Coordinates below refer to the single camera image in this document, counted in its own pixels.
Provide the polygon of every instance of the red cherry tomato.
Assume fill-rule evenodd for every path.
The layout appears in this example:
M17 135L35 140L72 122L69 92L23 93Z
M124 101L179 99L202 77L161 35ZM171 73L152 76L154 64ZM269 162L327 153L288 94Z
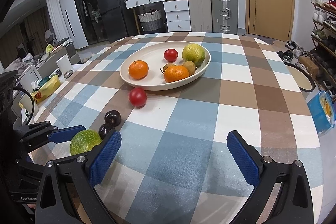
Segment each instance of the red cherry tomato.
M170 48L170 49L165 51L163 56L165 57L165 59L168 62L174 62L174 61L176 61L179 54L177 53L177 50L174 50L173 48Z
M132 105L136 107L141 107L145 105L147 101L147 95L143 89L135 88L129 93L128 99Z

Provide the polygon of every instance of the metal bolt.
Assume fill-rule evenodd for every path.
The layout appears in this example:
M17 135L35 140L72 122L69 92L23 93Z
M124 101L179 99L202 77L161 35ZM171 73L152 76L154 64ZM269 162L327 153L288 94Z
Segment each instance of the metal bolt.
M267 162L267 163L270 163L273 160L270 156L263 156L262 159L264 160L264 162Z
M300 161L300 160L296 160L295 161L295 164L296 164L296 166L298 166L298 167L301 167L303 164L302 164L302 161Z
M77 159L76 159L77 162L83 162L85 161L85 157L84 156L79 156Z
M52 167L54 165L54 162L52 160L47 162L47 167Z

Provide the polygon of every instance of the blue trash bin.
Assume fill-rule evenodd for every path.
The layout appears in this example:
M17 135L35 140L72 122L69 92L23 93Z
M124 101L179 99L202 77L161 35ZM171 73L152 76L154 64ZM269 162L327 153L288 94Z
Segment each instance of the blue trash bin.
M330 105L331 108L331 117L330 121L327 119L326 114L322 108L320 103L320 98L325 98ZM333 107L333 103L331 97L325 91L320 91L317 93L308 103L308 108L310 110L310 114L314 120L314 124L316 127L316 131L318 133L328 130L329 128L333 128L335 126L335 110Z

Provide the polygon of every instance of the tablecloth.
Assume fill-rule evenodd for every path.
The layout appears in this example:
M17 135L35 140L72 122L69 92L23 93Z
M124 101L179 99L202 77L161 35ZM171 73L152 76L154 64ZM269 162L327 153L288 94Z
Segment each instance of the tablecloth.
M173 90L147 92L134 108L120 66L155 43L187 41L211 53L204 75ZM98 130L107 111L121 113L122 145L95 187L118 223L229 223L253 187L226 146L237 130L262 155L303 162L317 222L323 195L320 143L292 75L272 46L252 37L175 32L126 37L106 47L50 96L34 121ZM34 162L69 155L70 142L31 153ZM276 197L275 187L260 220Z

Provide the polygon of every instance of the yellow plastic bag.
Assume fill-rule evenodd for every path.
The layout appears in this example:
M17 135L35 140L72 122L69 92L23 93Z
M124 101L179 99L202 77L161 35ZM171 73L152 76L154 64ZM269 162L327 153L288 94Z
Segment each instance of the yellow plastic bag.
M31 95L34 98L35 102L39 103L52 95L60 85L61 82L58 78L58 75L54 75L38 91L34 91Z
M54 50L54 46L51 45L51 44L49 44L47 47L45 47L45 51L46 51L46 52L51 52L51 51L53 51L53 50Z

